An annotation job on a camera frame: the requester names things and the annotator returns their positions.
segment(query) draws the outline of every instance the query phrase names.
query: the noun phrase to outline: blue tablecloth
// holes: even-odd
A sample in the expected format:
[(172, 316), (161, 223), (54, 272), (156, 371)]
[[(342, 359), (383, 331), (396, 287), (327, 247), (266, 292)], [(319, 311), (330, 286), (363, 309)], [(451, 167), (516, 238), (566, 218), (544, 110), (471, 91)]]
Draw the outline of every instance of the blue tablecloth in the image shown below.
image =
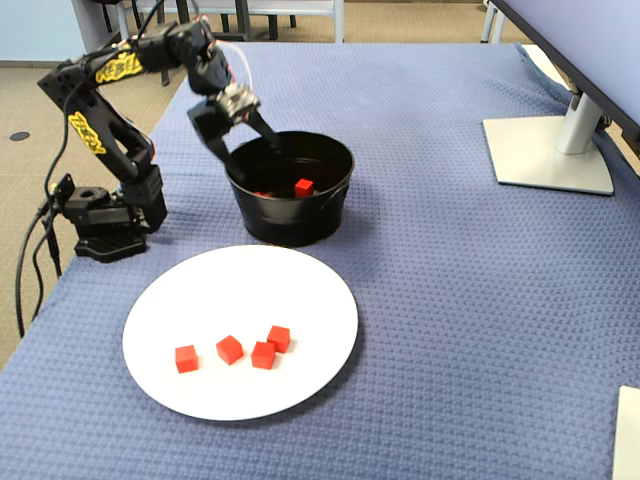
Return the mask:
[(184, 84), (153, 134), (170, 213), (149, 251), (74, 259), (0, 376), (0, 477), (608, 478), (618, 388), (640, 385), (640, 183), (610, 139), (611, 198), (500, 186), (482, 120), (569, 101), (516, 46), (242, 47), (275, 128), (355, 155), (342, 227), (302, 249), (355, 295), (350, 360), (303, 404), (233, 424), (130, 377), (122, 330), (143, 290), (255, 243)]

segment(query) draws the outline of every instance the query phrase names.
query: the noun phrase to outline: wall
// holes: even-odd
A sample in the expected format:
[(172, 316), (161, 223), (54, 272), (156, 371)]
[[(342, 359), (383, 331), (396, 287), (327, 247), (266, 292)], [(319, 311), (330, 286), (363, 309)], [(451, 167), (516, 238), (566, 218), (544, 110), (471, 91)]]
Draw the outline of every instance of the wall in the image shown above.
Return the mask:
[(90, 0), (0, 0), (0, 61), (62, 61), (94, 50), (118, 31), (113, 7), (107, 32)]
[(112, 33), (107, 31), (102, 5), (90, 0), (71, 0), (87, 52), (103, 47), (119, 31), (118, 16), (113, 5), (107, 5)]

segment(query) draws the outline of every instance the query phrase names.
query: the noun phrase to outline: cable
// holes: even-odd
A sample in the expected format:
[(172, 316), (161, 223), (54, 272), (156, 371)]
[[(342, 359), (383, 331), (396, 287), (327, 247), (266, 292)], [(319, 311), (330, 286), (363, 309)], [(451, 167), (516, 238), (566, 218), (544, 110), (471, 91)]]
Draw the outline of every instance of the cable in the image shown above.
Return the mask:
[[(51, 218), (51, 222), (49, 225), (53, 225), (53, 217)], [(40, 267), (38, 266), (38, 250), (42, 247), (42, 244), (47, 239), (49, 228), (47, 227), (47, 231), (44, 233), (38, 244), (36, 245), (35, 250), (33, 251), (33, 268), (36, 271), (36, 277), (38, 278), (38, 301), (36, 302), (36, 308), (33, 310), (33, 315), (31, 316), (31, 323), (36, 319), (36, 315), (40, 311), (40, 306), (42, 306), (42, 298), (44, 297), (44, 283), (42, 282), (42, 273), (40, 272)]]
[(33, 233), (33, 230), (36, 228), (38, 221), (45, 215), (45, 213), (40, 209), (38, 213), (36, 213), (29, 224), (29, 228), (27, 229), (27, 233), (22, 240), (22, 245), (20, 246), (20, 253), (18, 254), (18, 265), (16, 267), (16, 280), (15, 280), (15, 300), (16, 300), (16, 318), (18, 320), (18, 331), (20, 332), (20, 338), (24, 337), (24, 321), (22, 320), (22, 264), (24, 263), (24, 257), (27, 251), (27, 244), (29, 243), (29, 238)]
[(237, 45), (234, 45), (231, 42), (225, 42), (224, 40), (216, 40), (216, 43), (227, 45), (231, 50), (240, 55), (242, 63), (244, 63), (244, 68), (247, 70), (247, 75), (249, 76), (249, 90), (253, 90), (253, 76), (251, 75), (251, 69), (249, 68), (249, 61), (247, 60), (247, 57), (245, 56), (242, 49)]
[[(111, 53), (111, 55), (109, 55), (104, 62), (102, 62), (100, 65), (98, 65), (96, 68), (93, 69), (93, 71), (91, 71), (89, 73), (89, 75), (87, 75), (86, 78), (92, 78), (93, 76), (95, 76), (96, 72), (98, 72), (98, 70), (100, 70), (102, 67), (104, 67), (109, 61), (113, 60), (115, 57), (118, 56), (119, 51), (116, 50), (113, 53)], [(63, 138), (62, 138), (62, 145), (60, 146), (60, 150), (58, 150), (58, 153), (56, 154), (55, 158), (53, 159), (53, 162), (51, 162), (51, 166), (49, 167), (49, 171), (47, 172), (47, 176), (45, 177), (44, 180), (44, 192), (45, 192), (45, 198), (46, 200), (46, 207), (42, 207), (39, 210), (39, 216), (37, 216), (37, 220), (39, 220), (42, 216), (44, 216), (46, 214), (46, 212), (48, 211), (50, 214), (50, 221), (47, 223), (46, 225), (46, 229), (45, 229), (45, 234), (42, 237), (42, 239), (38, 242), (38, 244), (36, 245), (36, 248), (33, 251), (33, 256), (32, 256), (32, 261), (33, 261), (33, 266), (35, 268), (36, 271), (36, 276), (38, 278), (38, 302), (36, 305), (36, 309), (34, 310), (33, 313), (33, 318), (31, 319), (31, 321), (33, 321), (36, 317), (36, 315), (38, 314), (38, 311), (40, 310), (40, 306), (42, 305), (42, 298), (44, 296), (44, 284), (42, 282), (42, 274), (40, 272), (40, 267), (38, 266), (38, 251), (40, 250), (40, 248), (42, 247), (42, 244), (44, 243), (44, 241), (49, 237), (49, 235), (51, 234), (52, 230), (53, 230), (53, 218), (54, 218), (54, 205), (53, 205), (53, 198), (52, 195), (49, 193), (49, 182), (51, 181), (51, 177), (53, 176), (53, 171), (55, 170), (56, 166), (58, 165), (58, 162), (60, 161), (60, 158), (62, 158), (62, 155), (64, 154), (64, 151), (67, 148), (67, 143), (69, 140), (69, 122), (67, 120), (67, 115), (68, 115), (68, 110), (69, 110), (69, 102), (70, 100), (75, 96), (76, 93), (78, 93), (78, 91), (80, 90), (80, 88), (84, 85), (84, 82), (79, 83), (78, 85), (76, 85), (75, 87), (73, 87), (73, 89), (71, 90), (71, 92), (69, 92), (69, 95), (67, 95), (67, 98), (64, 101), (64, 104), (62, 105), (62, 115), (64, 117), (64, 130), (63, 130)], [(18, 268), (16, 269), (16, 292), (15, 292), (15, 297), (16, 297), (16, 317), (18, 320), (18, 330), (20, 332), (20, 338), (24, 337), (24, 322), (22, 319), (22, 304), (21, 304), (21, 294), (20, 294), (20, 285), (22, 282), (22, 264), (24, 262), (24, 257), (25, 257), (25, 253), (26, 253), (26, 249), (27, 249), (27, 243), (29, 241), (29, 237), (31, 236), (31, 233), (33, 232), (33, 229), (35, 228), (35, 223), (34, 225), (30, 225), (29, 226), (29, 230), (27, 232), (27, 235), (25, 236), (25, 239), (23, 241), (23, 245), (20, 248), (20, 254), (18, 256)]]
[(140, 27), (140, 30), (138, 31), (138, 38), (142, 37), (142, 34), (147, 30), (147, 27), (149, 26), (149, 23), (151, 22), (153, 15), (156, 13), (160, 5), (162, 5), (163, 3), (164, 3), (164, 0), (158, 0), (156, 4), (153, 7), (151, 7), (151, 10), (149, 10), (149, 13), (147, 14), (147, 18), (144, 20), (144, 23), (142, 24), (142, 26)]
[(196, 11), (196, 18), (200, 16), (200, 7), (198, 6), (198, 2), (196, 0), (191, 0), (191, 5), (193, 5), (193, 9)]

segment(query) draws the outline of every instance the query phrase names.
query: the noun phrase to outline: black cable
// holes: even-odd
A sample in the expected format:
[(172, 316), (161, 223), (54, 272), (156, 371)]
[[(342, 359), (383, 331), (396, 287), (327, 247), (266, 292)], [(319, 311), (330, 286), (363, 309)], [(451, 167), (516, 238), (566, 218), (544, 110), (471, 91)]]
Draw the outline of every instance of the black cable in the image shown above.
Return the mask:
[[(116, 50), (114, 52), (111, 53), (111, 55), (109, 55), (104, 62), (102, 62), (100, 65), (98, 65), (96, 68), (93, 69), (93, 71), (91, 71), (89, 73), (89, 75), (87, 75), (86, 78), (92, 78), (95, 76), (95, 74), (98, 72), (98, 70), (100, 70), (102, 67), (104, 67), (109, 61), (113, 60), (115, 57), (118, 56), (119, 50)], [(44, 243), (44, 240), (46, 240), (49, 235), (51, 235), (51, 232), (53, 230), (53, 219), (54, 219), (54, 205), (53, 205), (53, 197), (52, 195), (49, 193), (49, 182), (51, 181), (51, 177), (53, 176), (53, 171), (55, 170), (56, 166), (58, 165), (58, 162), (60, 161), (60, 158), (62, 158), (62, 155), (64, 153), (64, 151), (67, 148), (67, 142), (69, 140), (69, 122), (67, 120), (67, 116), (68, 116), (68, 110), (69, 110), (69, 102), (70, 100), (75, 96), (76, 93), (78, 93), (78, 91), (80, 90), (80, 88), (84, 85), (84, 82), (79, 83), (78, 85), (76, 85), (75, 87), (73, 87), (73, 89), (71, 90), (71, 92), (69, 92), (69, 95), (67, 95), (67, 98), (64, 101), (64, 104), (62, 105), (62, 115), (64, 117), (64, 130), (63, 130), (63, 138), (62, 138), (62, 145), (60, 146), (60, 150), (58, 150), (58, 153), (56, 154), (55, 158), (53, 159), (53, 162), (51, 162), (51, 166), (49, 167), (49, 171), (47, 172), (47, 176), (45, 177), (44, 180), (44, 192), (45, 192), (45, 196), (47, 199), (47, 209), (49, 211), (49, 222), (46, 225), (46, 229), (45, 229), (45, 234), (42, 237), (42, 239), (40, 239), (40, 241), (38, 242), (38, 244), (36, 245), (35, 250), (33, 251), (33, 256), (31, 257), (33, 260), (33, 266), (36, 270), (36, 276), (38, 277), (38, 288), (39, 288), (39, 293), (38, 293), (38, 303), (36, 305), (36, 309), (34, 310), (33, 313), (33, 318), (31, 321), (33, 321), (33, 319), (35, 319), (36, 315), (38, 314), (38, 311), (40, 310), (40, 306), (42, 305), (42, 298), (44, 296), (44, 284), (42, 282), (42, 274), (40, 273), (40, 267), (38, 266), (38, 251), (40, 250), (40, 248), (42, 247), (42, 244)], [(30, 231), (28, 232), (28, 237), (31, 236), (31, 232), (33, 231), (33, 228), (35, 227), (30, 227)], [(21, 283), (21, 278), (22, 278), (22, 263), (24, 262), (24, 255), (25, 255), (25, 251), (26, 251), (26, 243), (28, 241), (28, 237), (25, 237), (25, 242), (23, 245), (23, 249), (21, 249), (20, 251), (20, 257), (18, 259), (18, 266), (19, 268), (16, 270), (16, 315), (18, 317), (18, 330), (20, 331), (20, 337), (22, 338), (24, 336), (24, 323), (22, 320), (22, 306), (20, 304), (20, 291), (19, 291), (19, 286)]]
[(196, 18), (200, 16), (200, 7), (198, 6), (198, 2), (196, 0), (191, 0), (191, 5), (193, 5), (193, 9), (196, 11)]
[(27, 244), (29, 243), (29, 238), (33, 233), (33, 230), (36, 228), (38, 221), (45, 215), (45, 212), (40, 209), (38, 213), (36, 213), (29, 224), (29, 228), (27, 229), (27, 233), (22, 240), (22, 245), (20, 246), (20, 253), (18, 254), (18, 265), (16, 267), (16, 280), (15, 280), (15, 300), (16, 300), (16, 318), (18, 320), (18, 332), (20, 333), (20, 338), (24, 337), (24, 321), (22, 320), (22, 264), (24, 263), (24, 257), (27, 252)]
[[(49, 225), (53, 225), (53, 218), (51, 218), (51, 222)], [(35, 250), (33, 251), (33, 268), (36, 271), (36, 277), (38, 278), (38, 301), (36, 302), (36, 308), (33, 310), (33, 315), (31, 316), (31, 323), (36, 319), (36, 315), (40, 311), (40, 307), (42, 306), (42, 299), (44, 297), (44, 283), (42, 282), (42, 273), (40, 272), (40, 267), (38, 266), (38, 250), (42, 247), (42, 244), (47, 239), (47, 232), (44, 233), (38, 244), (36, 245)]]
[(142, 37), (142, 34), (147, 30), (147, 27), (149, 26), (149, 23), (151, 22), (153, 15), (155, 15), (156, 11), (160, 7), (160, 5), (162, 5), (163, 3), (164, 3), (164, 0), (158, 0), (156, 4), (153, 7), (151, 7), (151, 10), (149, 10), (147, 18), (144, 19), (144, 23), (142, 24), (142, 27), (140, 27), (140, 31), (138, 32), (138, 38)]

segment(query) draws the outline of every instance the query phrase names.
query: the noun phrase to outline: red block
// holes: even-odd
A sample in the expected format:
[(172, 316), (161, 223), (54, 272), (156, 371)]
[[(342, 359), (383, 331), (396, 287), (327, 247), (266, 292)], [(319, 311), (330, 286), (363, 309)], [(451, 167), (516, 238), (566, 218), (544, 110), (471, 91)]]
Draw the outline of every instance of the red block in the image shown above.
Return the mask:
[(276, 346), (276, 352), (284, 353), (289, 346), (289, 329), (284, 327), (271, 327), (267, 342), (273, 343)]
[(231, 335), (220, 340), (216, 344), (216, 350), (218, 350), (218, 356), (224, 360), (227, 365), (231, 365), (244, 355), (242, 345)]
[(256, 342), (251, 353), (251, 364), (254, 367), (271, 370), (274, 358), (276, 358), (276, 346), (273, 343)]
[(176, 367), (178, 367), (179, 373), (197, 370), (198, 355), (196, 355), (196, 347), (189, 345), (176, 348)]
[(309, 197), (313, 195), (313, 182), (306, 178), (301, 178), (296, 183), (296, 197)]

